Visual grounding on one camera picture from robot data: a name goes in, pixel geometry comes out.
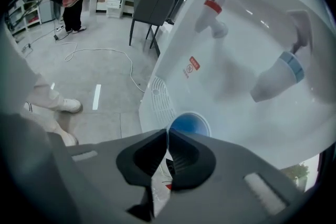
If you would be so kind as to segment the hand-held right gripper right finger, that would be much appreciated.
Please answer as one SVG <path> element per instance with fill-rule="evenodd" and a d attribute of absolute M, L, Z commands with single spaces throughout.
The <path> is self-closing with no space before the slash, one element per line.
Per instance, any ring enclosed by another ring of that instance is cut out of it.
<path fill-rule="evenodd" d="M 250 150 L 169 133 L 175 175 L 158 223 L 289 223 L 310 198 Z"/>

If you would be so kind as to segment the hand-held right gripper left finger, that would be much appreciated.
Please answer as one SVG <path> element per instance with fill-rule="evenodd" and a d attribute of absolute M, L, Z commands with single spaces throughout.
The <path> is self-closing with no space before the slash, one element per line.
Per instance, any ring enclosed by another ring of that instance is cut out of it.
<path fill-rule="evenodd" d="M 67 149 L 74 204 L 69 223 L 167 223 L 154 214 L 152 176 L 166 152 L 166 131 Z"/>

